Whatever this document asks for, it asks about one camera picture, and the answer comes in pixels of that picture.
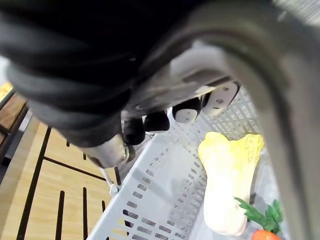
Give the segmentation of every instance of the orange carrot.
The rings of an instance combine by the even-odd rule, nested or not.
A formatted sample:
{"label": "orange carrot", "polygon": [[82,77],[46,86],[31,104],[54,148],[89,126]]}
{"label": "orange carrot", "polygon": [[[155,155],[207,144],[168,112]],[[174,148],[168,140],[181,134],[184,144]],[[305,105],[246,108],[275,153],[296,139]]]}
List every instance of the orange carrot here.
{"label": "orange carrot", "polygon": [[281,240],[280,237],[267,230],[257,230],[251,240]]}

